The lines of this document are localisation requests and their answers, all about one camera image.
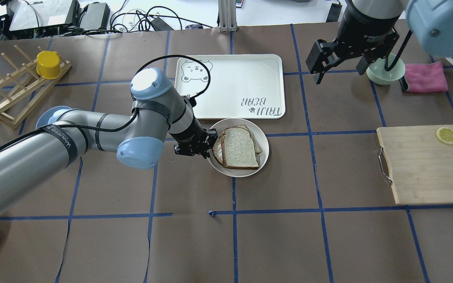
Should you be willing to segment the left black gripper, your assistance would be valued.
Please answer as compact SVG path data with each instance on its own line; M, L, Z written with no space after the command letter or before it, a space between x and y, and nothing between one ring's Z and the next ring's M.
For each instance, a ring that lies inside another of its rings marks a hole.
M188 142L181 141L174 144L174 152L182 156L201 155L205 159L210 159L211 151L218 137L216 129L203 129L203 132L197 138L194 137Z

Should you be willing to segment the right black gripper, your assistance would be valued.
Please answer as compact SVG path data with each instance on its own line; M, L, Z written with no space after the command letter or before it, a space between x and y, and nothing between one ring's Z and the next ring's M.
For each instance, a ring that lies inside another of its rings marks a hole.
M306 59L315 84L346 60L361 57L356 68L364 75L372 63L387 57L400 37L394 28L398 18L372 18L358 10L346 10L336 39L316 40Z

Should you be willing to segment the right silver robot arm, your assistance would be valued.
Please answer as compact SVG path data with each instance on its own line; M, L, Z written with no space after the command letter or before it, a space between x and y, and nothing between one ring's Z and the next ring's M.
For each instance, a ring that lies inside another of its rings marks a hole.
M356 70L386 59L399 39L401 14L426 53L453 57L453 0L348 0L334 41L317 40L306 60L316 84L342 62L360 58Z

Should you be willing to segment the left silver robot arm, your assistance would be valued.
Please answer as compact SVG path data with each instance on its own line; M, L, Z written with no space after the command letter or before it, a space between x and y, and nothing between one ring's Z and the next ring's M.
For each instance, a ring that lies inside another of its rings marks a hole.
M166 136L178 155L210 157L218 134L202 127L193 98L179 95L158 68L141 68L131 80L131 114L117 115L59 106L36 129L0 146L0 215L24 195L88 150L113 152L136 169L157 164Z

